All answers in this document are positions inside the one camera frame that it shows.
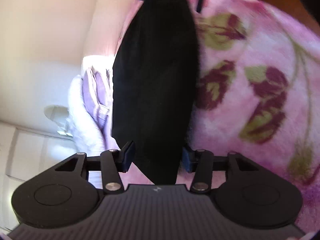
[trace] pink floral blanket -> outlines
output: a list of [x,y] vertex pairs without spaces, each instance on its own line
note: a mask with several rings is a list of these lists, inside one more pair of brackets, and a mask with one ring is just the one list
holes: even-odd
[[[188,1],[201,59],[190,146],[240,152],[289,180],[304,199],[297,225],[319,230],[320,39],[258,0],[204,0],[201,14],[197,0]],[[122,178],[134,176],[145,180],[136,170]],[[189,185],[192,176],[180,171],[177,183]]]

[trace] beige wall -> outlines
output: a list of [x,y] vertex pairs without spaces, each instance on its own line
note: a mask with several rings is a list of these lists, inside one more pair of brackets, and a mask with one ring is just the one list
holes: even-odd
[[0,0],[0,120],[55,132],[47,105],[67,106],[96,0]]

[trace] pink blanket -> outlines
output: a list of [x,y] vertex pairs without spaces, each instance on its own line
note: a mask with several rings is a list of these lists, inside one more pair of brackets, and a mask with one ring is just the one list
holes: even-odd
[[[289,180],[304,198],[297,225],[319,230],[320,39],[257,0],[204,0],[201,14],[197,0],[188,1],[201,51],[190,146],[216,155],[240,152]],[[140,176],[134,170],[122,176],[125,183]],[[190,185],[192,177],[181,171],[177,183]]]

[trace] silver screw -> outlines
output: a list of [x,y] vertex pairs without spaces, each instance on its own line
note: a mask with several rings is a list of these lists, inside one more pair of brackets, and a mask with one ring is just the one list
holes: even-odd
[[110,182],[106,185],[106,189],[110,191],[116,191],[121,188],[121,185],[116,182]]
[[195,183],[192,188],[194,190],[197,190],[197,191],[204,191],[204,190],[207,190],[209,187],[208,184],[204,183],[204,182],[197,182]]

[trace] ribbed surface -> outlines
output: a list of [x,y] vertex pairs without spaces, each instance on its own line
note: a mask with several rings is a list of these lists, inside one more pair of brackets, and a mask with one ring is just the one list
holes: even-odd
[[131,185],[121,195],[106,196],[86,220],[59,229],[20,225],[13,240],[285,240],[302,237],[294,226],[255,230],[223,217],[207,196],[189,193],[184,185]]

